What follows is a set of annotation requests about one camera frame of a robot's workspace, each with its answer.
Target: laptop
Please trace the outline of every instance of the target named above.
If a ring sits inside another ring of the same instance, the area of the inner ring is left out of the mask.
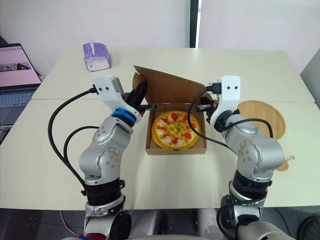
[[[0,125],[13,125],[41,80],[20,43],[0,47]]]

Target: blue ring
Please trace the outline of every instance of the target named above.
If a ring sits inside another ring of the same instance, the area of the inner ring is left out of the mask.
[[[127,113],[126,110],[122,109],[122,108],[117,108],[112,114],[111,116],[113,115],[121,115],[121,116],[124,116],[126,117],[127,119],[129,119],[133,124],[136,123],[136,119],[129,113]]]

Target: white wall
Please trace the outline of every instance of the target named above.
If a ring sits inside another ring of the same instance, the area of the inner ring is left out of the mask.
[[[319,47],[319,0],[202,0],[199,48],[284,50],[300,73]]]
[[[190,0],[0,0],[0,35],[46,75],[69,45],[188,47]]]

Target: laptop keyboard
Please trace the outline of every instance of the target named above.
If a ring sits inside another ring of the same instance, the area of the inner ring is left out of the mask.
[[[1,94],[0,108],[26,106],[33,94],[33,92]]]

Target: white table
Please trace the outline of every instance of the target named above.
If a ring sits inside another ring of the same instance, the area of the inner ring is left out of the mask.
[[[17,209],[84,210],[82,186],[49,144],[50,115],[64,100],[31,100],[0,146],[0,207]],[[285,172],[276,171],[266,207],[320,205],[320,111],[314,103],[269,102],[283,115],[286,132],[279,140],[285,156],[295,156]],[[56,118],[53,137],[62,150],[78,127],[99,126],[111,113],[97,99],[79,99]],[[125,209],[218,208],[228,193],[237,159],[229,150],[207,143],[206,154],[147,155],[148,113],[134,126],[125,150],[121,178],[125,180]],[[207,124],[208,137],[222,141]],[[77,133],[69,144],[69,159],[81,173],[78,160],[94,130]]]
[[[241,77],[241,100],[314,103],[284,51],[109,46],[112,68],[88,72],[82,46],[73,46],[56,63],[33,99],[69,99],[89,89],[93,77],[117,75],[131,91],[133,65],[208,85],[224,75]],[[87,95],[85,99],[98,99]]]

